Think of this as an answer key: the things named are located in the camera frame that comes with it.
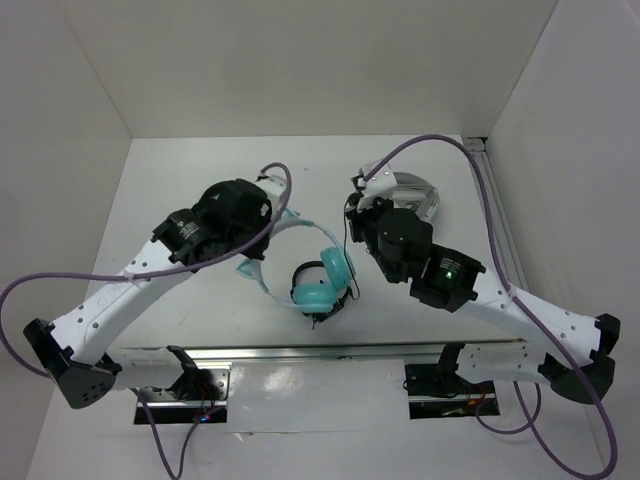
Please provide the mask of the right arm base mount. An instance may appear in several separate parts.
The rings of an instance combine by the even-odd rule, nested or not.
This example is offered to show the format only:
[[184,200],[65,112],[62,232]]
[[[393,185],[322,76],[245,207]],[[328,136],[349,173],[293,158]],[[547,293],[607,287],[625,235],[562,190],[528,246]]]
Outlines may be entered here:
[[406,364],[403,388],[411,420],[474,417],[478,407],[481,416],[500,414],[493,382],[440,377],[435,364]]

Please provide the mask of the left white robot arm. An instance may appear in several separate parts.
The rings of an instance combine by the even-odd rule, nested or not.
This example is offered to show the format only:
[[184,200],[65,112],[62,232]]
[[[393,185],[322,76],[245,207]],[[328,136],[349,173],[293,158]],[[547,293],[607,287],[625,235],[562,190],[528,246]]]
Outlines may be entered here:
[[211,376],[183,348],[115,349],[113,342],[151,305],[213,260],[260,259],[291,187],[276,175],[209,187],[192,207],[171,213],[121,272],[69,313],[23,330],[46,374],[73,409],[112,390],[165,390],[193,399]]

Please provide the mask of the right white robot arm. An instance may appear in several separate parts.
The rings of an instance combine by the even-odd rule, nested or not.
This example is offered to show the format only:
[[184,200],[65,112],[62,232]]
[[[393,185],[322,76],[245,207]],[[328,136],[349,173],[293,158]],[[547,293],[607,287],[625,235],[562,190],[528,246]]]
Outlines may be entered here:
[[517,381],[547,385],[559,396],[591,404],[610,389],[615,362],[610,354],[620,333],[609,314],[580,315],[510,283],[480,261],[438,245],[433,227],[405,200],[424,196],[424,181],[380,172],[368,163],[352,182],[346,217],[354,242],[366,245],[385,279],[406,283],[419,302],[454,315],[483,320],[522,340],[521,345],[446,345],[436,374],[443,381]]

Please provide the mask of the teal cat-ear headphones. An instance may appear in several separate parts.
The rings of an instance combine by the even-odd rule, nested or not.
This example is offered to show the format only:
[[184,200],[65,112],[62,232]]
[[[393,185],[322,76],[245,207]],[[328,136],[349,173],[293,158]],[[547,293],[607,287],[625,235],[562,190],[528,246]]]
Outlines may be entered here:
[[[301,216],[294,210],[287,209],[282,217],[277,221],[275,227],[272,230],[271,237],[284,232],[285,230],[304,227],[308,229],[315,229],[320,231],[331,243],[331,245],[323,249],[319,254],[319,261],[322,261],[326,267],[343,267],[348,268],[353,275],[353,281],[351,287],[354,290],[355,287],[355,267],[353,262],[346,251],[344,245],[337,239],[337,237],[328,229],[318,225],[314,221]],[[297,311],[302,314],[300,308],[294,304],[289,297],[279,297],[272,293],[267,286],[263,274],[262,274],[262,262],[257,259],[243,260],[235,269],[235,272],[241,277],[253,281],[262,291],[263,294],[270,297],[277,304],[290,310]],[[328,282],[326,271],[324,268],[308,270],[302,274],[302,278],[299,281],[300,284],[317,283],[320,280]]]

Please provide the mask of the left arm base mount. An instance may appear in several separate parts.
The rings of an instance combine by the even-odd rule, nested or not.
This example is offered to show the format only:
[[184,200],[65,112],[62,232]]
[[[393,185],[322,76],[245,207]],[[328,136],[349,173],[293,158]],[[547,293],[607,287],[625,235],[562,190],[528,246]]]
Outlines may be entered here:
[[157,387],[141,388],[140,393],[158,425],[223,424],[227,422],[231,364],[205,362],[204,371],[187,393]]

